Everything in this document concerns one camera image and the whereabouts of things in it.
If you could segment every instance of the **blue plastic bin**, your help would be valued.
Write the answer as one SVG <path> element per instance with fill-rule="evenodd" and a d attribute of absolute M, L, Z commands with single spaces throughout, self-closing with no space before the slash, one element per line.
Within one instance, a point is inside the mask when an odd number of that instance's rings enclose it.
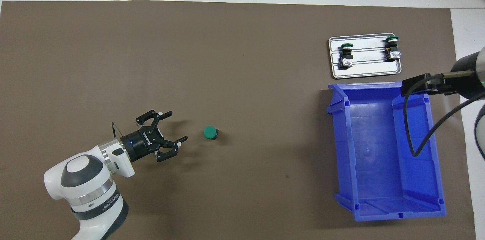
<path fill-rule="evenodd" d="M 340 205 L 356 221 L 446 215 L 434 135 L 418 157 L 407 143 L 401 83 L 330 85 Z M 409 126 L 417 147 L 433 126 L 428 95 L 413 95 Z"/>

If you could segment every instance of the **green cap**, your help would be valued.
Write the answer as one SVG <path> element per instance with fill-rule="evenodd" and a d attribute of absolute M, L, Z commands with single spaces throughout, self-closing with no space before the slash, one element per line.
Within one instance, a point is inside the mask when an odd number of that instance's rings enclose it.
<path fill-rule="evenodd" d="M 204 128 L 204 137 L 208 139 L 213 139 L 217 136 L 217 129 L 213 126 L 208 126 Z"/>
<path fill-rule="evenodd" d="M 399 38 L 398 36 L 390 36 L 390 37 L 386 38 L 386 41 L 398 39 L 398 38 Z"/>

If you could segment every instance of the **brown work surface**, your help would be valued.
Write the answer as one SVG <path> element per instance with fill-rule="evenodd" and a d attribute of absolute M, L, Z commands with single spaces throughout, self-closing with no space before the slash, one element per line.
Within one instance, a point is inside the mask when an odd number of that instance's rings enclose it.
<path fill-rule="evenodd" d="M 332 36 L 400 36 L 402 73 L 334 80 Z M 438 130 L 439 218 L 358 223 L 339 206 L 331 83 L 400 81 L 454 64 L 449 9 L 203 2 L 4 2 L 2 239 L 66 239 L 50 167 L 155 109 L 177 157 L 115 176 L 130 213 L 110 239 L 474 239 L 461 117 Z M 435 120 L 458 97 L 432 97 Z M 220 129 L 218 140 L 202 135 Z"/>

